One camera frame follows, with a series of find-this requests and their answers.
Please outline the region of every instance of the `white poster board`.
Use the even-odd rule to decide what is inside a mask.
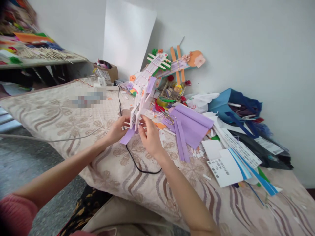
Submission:
[[[157,13],[121,0],[107,0],[103,60],[121,80],[141,70]]]

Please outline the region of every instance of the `cardboard box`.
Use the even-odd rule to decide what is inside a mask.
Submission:
[[[96,64],[93,63],[94,68],[99,68],[100,70],[105,70],[108,72],[109,77],[111,78],[111,82],[113,83],[115,80],[118,79],[118,68],[117,66],[110,64],[112,66],[112,68],[110,69],[105,69],[104,67],[98,66]]]

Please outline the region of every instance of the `patterned bedspread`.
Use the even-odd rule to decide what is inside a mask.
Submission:
[[[94,78],[83,81],[93,84]],[[81,81],[74,81],[8,97],[1,100],[0,105],[34,137],[49,140],[83,137],[101,127],[98,107],[73,108],[69,98],[80,95],[77,94],[79,88],[88,87]],[[118,91],[109,91],[107,98],[100,104],[104,126],[99,131],[84,139],[51,143],[63,158],[78,153],[107,133],[119,116]],[[120,100],[122,109],[128,110],[134,102],[127,94],[120,94]],[[180,161],[175,137],[168,133],[165,136],[165,149],[206,204],[222,235],[315,235],[315,202],[292,171],[262,168],[273,185],[283,188],[276,196],[267,197],[262,188],[254,186],[262,205],[249,186],[220,188],[205,157],[191,157],[190,163]],[[160,169],[155,159],[146,153],[138,135],[131,139],[128,147],[140,168],[151,172]],[[164,173],[140,173],[126,147],[120,143],[100,154],[80,176],[99,190],[137,202],[188,229]]]

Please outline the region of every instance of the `left hand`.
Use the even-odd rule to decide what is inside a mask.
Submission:
[[[115,121],[105,137],[98,140],[100,145],[110,146],[118,142],[128,131],[129,128],[123,130],[123,126],[129,127],[130,116],[121,116]]]

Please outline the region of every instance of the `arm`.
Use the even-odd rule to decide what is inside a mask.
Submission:
[[[170,159],[163,149],[158,130],[154,123],[146,116],[142,116],[147,127],[146,131],[139,126],[141,140],[147,152],[160,164],[172,193],[184,216],[192,235],[220,235],[212,216],[205,204],[193,189],[191,184]]]
[[[128,129],[129,118],[122,116],[113,123],[107,135],[98,140],[94,145],[64,160],[45,173],[25,184],[13,194],[26,198],[36,204],[40,210],[57,193],[59,193],[71,180],[73,180],[90,162],[92,162],[108,146],[118,142]]]

